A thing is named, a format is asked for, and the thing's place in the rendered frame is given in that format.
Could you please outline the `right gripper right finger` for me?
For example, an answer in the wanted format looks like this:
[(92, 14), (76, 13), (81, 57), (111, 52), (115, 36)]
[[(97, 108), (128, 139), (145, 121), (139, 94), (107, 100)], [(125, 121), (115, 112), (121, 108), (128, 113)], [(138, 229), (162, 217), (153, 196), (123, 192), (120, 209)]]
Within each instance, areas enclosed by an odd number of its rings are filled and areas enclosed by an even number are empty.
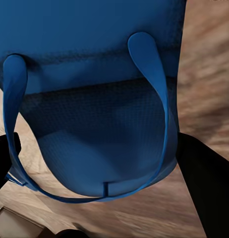
[(207, 238), (229, 238), (229, 161), (177, 132), (176, 159)]

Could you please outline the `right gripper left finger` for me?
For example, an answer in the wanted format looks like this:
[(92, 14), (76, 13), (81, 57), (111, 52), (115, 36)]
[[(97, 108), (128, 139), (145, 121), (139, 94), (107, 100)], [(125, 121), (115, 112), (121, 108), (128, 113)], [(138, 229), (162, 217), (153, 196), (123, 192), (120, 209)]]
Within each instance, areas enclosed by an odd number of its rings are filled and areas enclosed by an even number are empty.
[[(17, 132), (14, 132), (14, 143), (17, 154), (19, 154), (21, 152), (21, 143)], [(10, 159), (8, 139), (5, 134), (0, 136), (0, 184), (6, 177), (12, 165), (13, 163)]]

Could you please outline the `sandal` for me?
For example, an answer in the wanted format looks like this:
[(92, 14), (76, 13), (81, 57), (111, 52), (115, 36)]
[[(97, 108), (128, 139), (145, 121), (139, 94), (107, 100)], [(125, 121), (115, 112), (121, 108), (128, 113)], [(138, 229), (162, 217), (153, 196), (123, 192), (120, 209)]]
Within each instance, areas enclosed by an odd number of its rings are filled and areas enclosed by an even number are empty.
[[(108, 202), (176, 167), (186, 0), (0, 0), (0, 89), (10, 159), (44, 195)], [(37, 186), (14, 143), (18, 113), (63, 198)]]
[(30, 183), (28, 183), (15, 169), (14, 165), (11, 166), (10, 170), (8, 171), (6, 177), (6, 180), (15, 182), (16, 184), (24, 187), (28, 187), (29, 189), (33, 191), (38, 191), (34, 186), (32, 186)]

